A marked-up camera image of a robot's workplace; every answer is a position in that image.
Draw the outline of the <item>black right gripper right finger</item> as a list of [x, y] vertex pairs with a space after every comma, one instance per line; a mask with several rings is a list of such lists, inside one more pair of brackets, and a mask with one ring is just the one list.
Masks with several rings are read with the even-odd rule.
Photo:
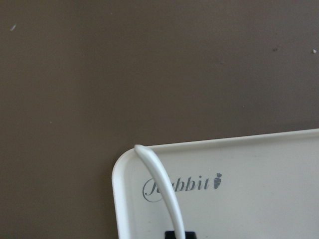
[[185, 226], [185, 239], [196, 239], [194, 227]]

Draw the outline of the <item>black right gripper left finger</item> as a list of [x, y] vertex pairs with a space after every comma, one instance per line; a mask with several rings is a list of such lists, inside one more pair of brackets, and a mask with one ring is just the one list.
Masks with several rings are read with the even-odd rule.
[[171, 228], [164, 232], [164, 239], [176, 239], [175, 228]]

